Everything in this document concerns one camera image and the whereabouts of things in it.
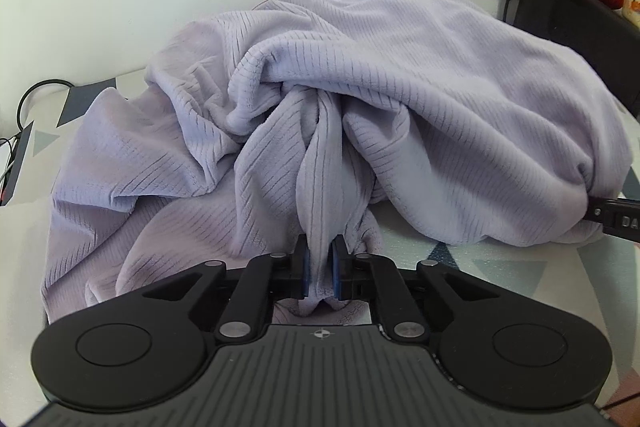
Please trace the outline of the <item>lavender ribbed fleece garment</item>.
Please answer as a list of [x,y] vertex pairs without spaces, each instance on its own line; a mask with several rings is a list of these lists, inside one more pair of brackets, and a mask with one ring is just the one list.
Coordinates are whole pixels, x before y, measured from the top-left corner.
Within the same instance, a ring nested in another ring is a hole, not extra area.
[[333,295],[329,247],[381,254],[377,202],[449,245],[579,243],[632,161],[578,54],[466,0],[268,0],[190,23],[145,82],[102,91],[62,162],[50,320],[305,236],[308,295],[273,317],[347,323],[363,306]]

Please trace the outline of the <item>black bedside furniture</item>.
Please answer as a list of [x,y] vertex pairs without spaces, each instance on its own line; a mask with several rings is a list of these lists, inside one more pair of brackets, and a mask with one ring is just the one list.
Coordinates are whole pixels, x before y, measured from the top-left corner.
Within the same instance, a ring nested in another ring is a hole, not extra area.
[[550,38],[580,54],[615,98],[639,116],[639,29],[599,0],[556,0]]

